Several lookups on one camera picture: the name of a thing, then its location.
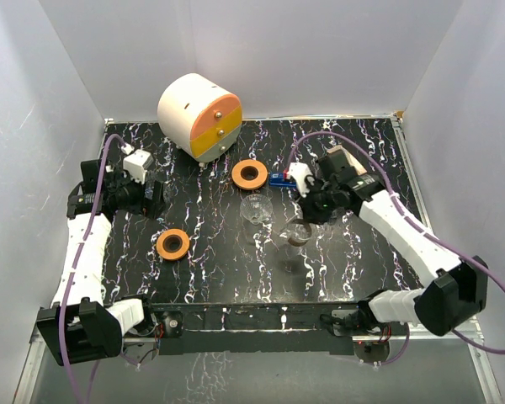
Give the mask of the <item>glass carafe with brown band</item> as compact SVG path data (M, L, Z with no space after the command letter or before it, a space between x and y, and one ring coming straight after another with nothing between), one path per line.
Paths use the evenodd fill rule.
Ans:
M295 217L288 220L280 230L279 234L294 247L306 245L312 238L313 230L310 223Z

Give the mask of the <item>coffee filter packet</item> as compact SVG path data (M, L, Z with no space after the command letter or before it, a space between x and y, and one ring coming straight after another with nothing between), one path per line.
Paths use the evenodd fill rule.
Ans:
M367 173L367 169L357 160L357 158L341 145L336 145L327 150L327 155L330 157L341 157L344 167L353 167L358 175Z

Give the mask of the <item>clear glass dripper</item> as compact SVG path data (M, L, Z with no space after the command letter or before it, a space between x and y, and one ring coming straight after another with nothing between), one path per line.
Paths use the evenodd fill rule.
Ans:
M267 221L272 213L270 199L262 194L250 194L240 204L241 216L254 225Z

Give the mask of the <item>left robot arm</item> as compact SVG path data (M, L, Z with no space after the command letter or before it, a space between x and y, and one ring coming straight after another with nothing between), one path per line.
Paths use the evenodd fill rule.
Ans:
M158 218L165 209L162 180L153 157L135 151L121 165L81 164L82 181L68 196L68 246L59 287L50 307L39 310L36 326L59 365L117 356L123 338L152 333L157 315L148 298L129 295L104 304L103 266L117 213Z

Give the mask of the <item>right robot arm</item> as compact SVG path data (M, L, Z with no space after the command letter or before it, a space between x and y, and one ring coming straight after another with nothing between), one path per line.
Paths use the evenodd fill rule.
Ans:
M413 226L414 215L396 205L378 176L353 162L343 148L330 151L317 164L319 177L301 162L292 162L287 172L296 183L303 220L322 225L334 210L352 211L401 254L421 284L415 290L376 291L341 320L342 326L376 334L391 322L413 323L443 336L485 309L484 273L434 243L433 233L422 223Z

